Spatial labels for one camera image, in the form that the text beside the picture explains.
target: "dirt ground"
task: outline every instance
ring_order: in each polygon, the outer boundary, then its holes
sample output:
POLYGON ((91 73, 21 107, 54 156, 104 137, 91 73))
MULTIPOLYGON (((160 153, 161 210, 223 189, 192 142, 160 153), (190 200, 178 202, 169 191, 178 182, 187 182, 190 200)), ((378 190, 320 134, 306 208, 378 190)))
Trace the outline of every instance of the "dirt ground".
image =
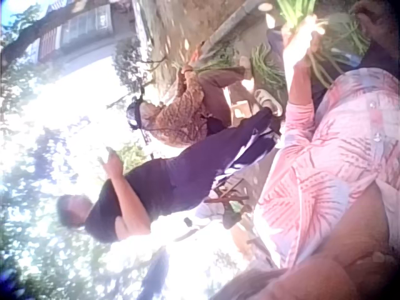
POLYGON ((167 61, 154 73, 162 96, 175 80, 175 63, 186 61, 245 0, 139 0, 152 34, 154 59, 167 61))

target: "building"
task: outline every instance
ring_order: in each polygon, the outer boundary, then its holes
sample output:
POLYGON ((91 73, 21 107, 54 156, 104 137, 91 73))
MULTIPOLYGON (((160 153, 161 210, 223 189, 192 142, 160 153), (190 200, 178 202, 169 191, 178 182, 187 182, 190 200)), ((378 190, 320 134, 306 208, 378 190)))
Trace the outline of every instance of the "building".
MULTIPOLYGON (((47 12, 74 0, 58 0, 47 12)), ((84 12, 39 39, 37 60, 54 61, 67 75, 100 59, 112 56, 115 45, 136 33, 131 1, 119 1, 84 12)))

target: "pink shirt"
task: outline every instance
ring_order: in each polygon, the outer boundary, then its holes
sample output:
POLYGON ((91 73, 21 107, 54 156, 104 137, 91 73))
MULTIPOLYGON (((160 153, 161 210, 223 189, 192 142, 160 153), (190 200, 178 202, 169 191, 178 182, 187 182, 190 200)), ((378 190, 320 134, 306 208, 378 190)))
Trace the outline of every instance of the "pink shirt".
POLYGON ((340 76, 315 115, 312 104, 287 105, 284 146, 254 212, 280 268, 310 256, 373 181, 399 247, 399 105, 399 81, 373 68, 340 76))

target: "window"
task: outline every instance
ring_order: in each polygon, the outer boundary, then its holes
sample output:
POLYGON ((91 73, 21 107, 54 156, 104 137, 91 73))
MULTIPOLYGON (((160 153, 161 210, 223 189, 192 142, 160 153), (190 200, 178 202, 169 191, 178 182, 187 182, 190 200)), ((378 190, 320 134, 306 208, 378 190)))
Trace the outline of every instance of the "window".
POLYGON ((88 34, 111 28, 110 18, 109 5, 97 7, 72 18, 62 25, 61 44, 69 44, 88 34))

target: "shoe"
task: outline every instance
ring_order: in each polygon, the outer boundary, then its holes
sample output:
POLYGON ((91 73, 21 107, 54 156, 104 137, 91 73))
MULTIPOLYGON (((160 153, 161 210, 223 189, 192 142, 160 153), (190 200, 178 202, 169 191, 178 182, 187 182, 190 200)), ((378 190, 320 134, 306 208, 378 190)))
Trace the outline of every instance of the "shoe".
POLYGON ((251 71, 250 59, 246 56, 240 57, 239 65, 245 69, 243 78, 245 80, 251 80, 253 78, 253 72, 251 71))
POLYGON ((283 107, 271 94, 269 94, 265 89, 258 89, 254 93, 254 97, 257 102, 264 108, 269 108, 272 110, 272 114, 276 117, 283 115, 283 107))

